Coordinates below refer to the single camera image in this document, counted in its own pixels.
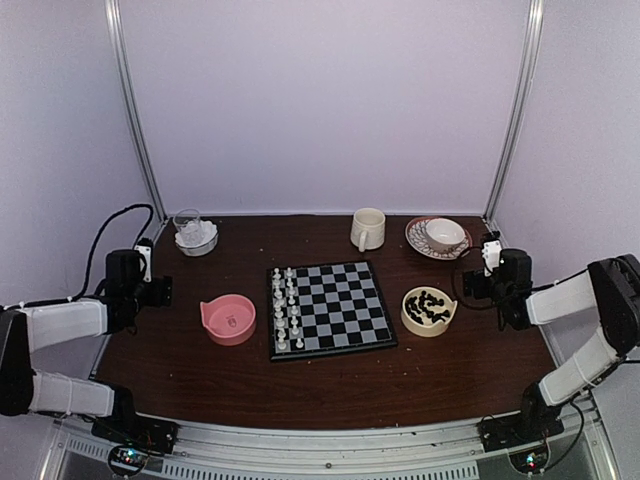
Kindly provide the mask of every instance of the white bowl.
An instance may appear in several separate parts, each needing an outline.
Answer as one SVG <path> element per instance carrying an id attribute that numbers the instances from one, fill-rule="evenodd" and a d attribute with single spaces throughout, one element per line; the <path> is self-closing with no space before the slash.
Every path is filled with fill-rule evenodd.
<path id="1" fill-rule="evenodd" d="M 426 315 L 422 315 L 424 324 L 420 324 L 415 322 L 407 313 L 406 304 L 409 297 L 417 297 L 420 295 L 422 291 L 426 291 L 428 294 L 433 295 L 436 298 L 441 298 L 444 300 L 444 305 L 441 307 L 433 306 L 427 307 L 434 313 L 442 313 L 445 310 L 449 310 L 450 316 L 445 321 L 437 321 L 436 323 L 432 323 L 431 320 L 426 318 Z M 402 319 L 403 325 L 414 335 L 418 335 L 420 337 L 437 337 L 438 335 L 442 335 L 449 328 L 449 324 L 451 320 L 453 320 L 453 316 L 456 314 L 456 308 L 458 308 L 458 302 L 451 300 L 451 297 L 444 293 L 442 290 L 438 290 L 433 287 L 418 287 L 410 290 L 402 299 L 402 311 L 400 312 L 400 318 Z"/>
<path id="2" fill-rule="evenodd" d="M 434 218 L 426 227 L 427 243 L 436 252 L 445 253 L 453 250 L 465 239 L 464 228 L 453 220 Z"/>
<path id="3" fill-rule="evenodd" d="M 213 237 L 210 241 L 198 247 L 183 247 L 182 245 L 178 244 L 178 242 L 176 242 L 176 247 L 178 247 L 178 249 L 187 257 L 201 257 L 203 255 L 206 255 L 216 247 L 216 245 L 218 244 L 219 236 L 219 234 L 216 234 L 216 236 Z"/>

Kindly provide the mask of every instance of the chessboard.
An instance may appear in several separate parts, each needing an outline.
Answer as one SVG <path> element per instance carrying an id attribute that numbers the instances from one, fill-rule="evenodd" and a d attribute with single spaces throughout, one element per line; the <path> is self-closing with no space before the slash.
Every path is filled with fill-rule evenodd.
<path id="1" fill-rule="evenodd" d="M 368 261 L 267 272 L 272 361 L 398 344 Z"/>

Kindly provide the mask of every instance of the brown tabletop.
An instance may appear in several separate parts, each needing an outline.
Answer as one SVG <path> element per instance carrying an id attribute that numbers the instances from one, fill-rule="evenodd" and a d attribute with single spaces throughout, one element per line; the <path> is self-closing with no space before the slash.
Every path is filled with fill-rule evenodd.
<path id="1" fill-rule="evenodd" d="M 349 242 L 349 217 L 223 217 L 216 249 L 187 258 L 162 234 L 154 275 L 174 281 L 170 308 L 147 308 L 136 336 L 111 338 L 97 378 L 130 388 L 142 413 L 180 420 L 282 429 L 421 425 L 516 410 L 522 391 L 553 369 L 540 333 L 498 332 L 494 311 L 459 307 L 448 331 L 409 333 L 400 304 L 411 288 L 451 295 L 451 262 L 425 258 L 404 238 L 409 217 L 389 217 L 384 246 L 364 255 Z M 477 243 L 481 219 L 456 219 Z M 368 259 L 398 336 L 395 348 L 300 360 L 269 361 L 267 276 L 274 266 Z M 461 269 L 481 265 L 479 255 Z M 246 343 L 221 347 L 200 321 L 200 301 L 248 296 L 257 329 Z"/>

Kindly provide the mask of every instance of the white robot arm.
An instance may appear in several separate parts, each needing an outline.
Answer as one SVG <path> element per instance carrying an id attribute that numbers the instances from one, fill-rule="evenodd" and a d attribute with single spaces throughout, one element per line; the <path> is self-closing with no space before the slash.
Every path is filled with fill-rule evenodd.
<path id="1" fill-rule="evenodd" d="M 525 390 L 519 414 L 480 423 L 490 451 L 561 433 L 562 406 L 602 382 L 640 345 L 640 263 L 633 255 L 607 258 L 536 289 L 525 252 L 502 249 L 495 237 L 486 240 L 485 268 L 465 272 L 465 294 L 491 298 L 503 325 L 523 330 L 591 308 L 600 317 L 593 336 L 570 359 Z"/>
<path id="2" fill-rule="evenodd" d="M 171 278 L 151 277 L 152 248 L 142 240 L 135 249 L 107 255 L 102 295 L 21 304 L 0 314 L 0 414 L 84 415 L 94 419 L 96 436 L 118 443 L 143 439 L 147 450 L 171 452 L 177 425 L 137 415 L 128 389 L 33 370 L 30 358 L 50 345 L 135 327 L 143 307 L 170 305 Z"/>

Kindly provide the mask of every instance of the glass cup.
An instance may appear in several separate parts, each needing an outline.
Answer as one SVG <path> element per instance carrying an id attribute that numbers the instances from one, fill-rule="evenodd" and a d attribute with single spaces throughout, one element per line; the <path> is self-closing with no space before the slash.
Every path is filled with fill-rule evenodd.
<path id="1" fill-rule="evenodd" d="M 200 221 L 200 212 L 188 208 L 173 217 L 173 224 L 185 247 L 197 247 L 204 240 L 204 230 Z"/>

